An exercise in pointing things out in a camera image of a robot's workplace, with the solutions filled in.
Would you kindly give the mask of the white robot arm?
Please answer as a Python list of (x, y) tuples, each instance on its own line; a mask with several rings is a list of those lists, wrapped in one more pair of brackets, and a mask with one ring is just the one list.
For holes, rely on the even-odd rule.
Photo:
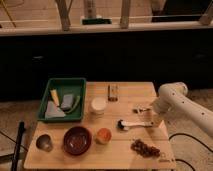
[(188, 87), (183, 82), (163, 84), (158, 89), (158, 97), (153, 101), (152, 108), (158, 114), (175, 108), (213, 138), (213, 111), (187, 98), (187, 93)]

